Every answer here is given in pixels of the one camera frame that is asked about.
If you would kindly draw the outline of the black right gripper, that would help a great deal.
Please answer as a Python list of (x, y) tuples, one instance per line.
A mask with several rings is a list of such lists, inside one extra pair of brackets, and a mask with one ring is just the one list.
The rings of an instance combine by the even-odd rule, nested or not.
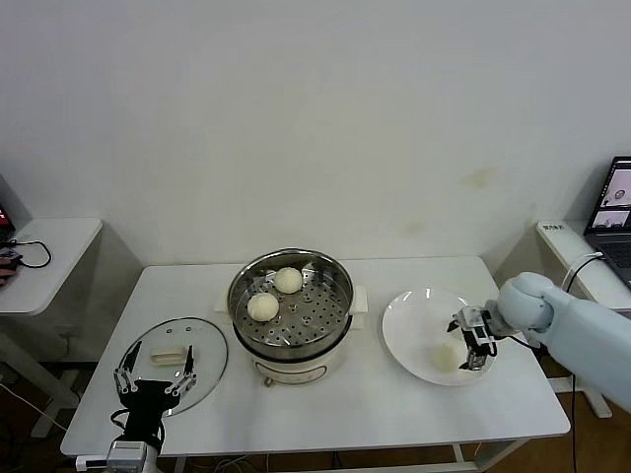
[(489, 325), (466, 326), (459, 314), (454, 314), (448, 324), (448, 333), (463, 333), (467, 354), (465, 361), (458, 368), (465, 371), (481, 371), (489, 358), (494, 359), (498, 354), (495, 337)]

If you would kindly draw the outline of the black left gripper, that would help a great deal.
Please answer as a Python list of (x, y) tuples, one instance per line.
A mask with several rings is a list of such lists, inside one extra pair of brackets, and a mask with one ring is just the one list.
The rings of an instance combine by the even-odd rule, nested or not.
[(150, 446), (162, 446), (165, 429), (163, 414), (173, 408), (173, 397), (183, 396), (195, 383), (193, 346), (189, 345), (182, 375), (174, 382), (165, 380), (132, 378), (132, 372), (140, 351), (134, 345), (113, 371), (120, 402), (127, 410), (121, 440), (142, 441)]

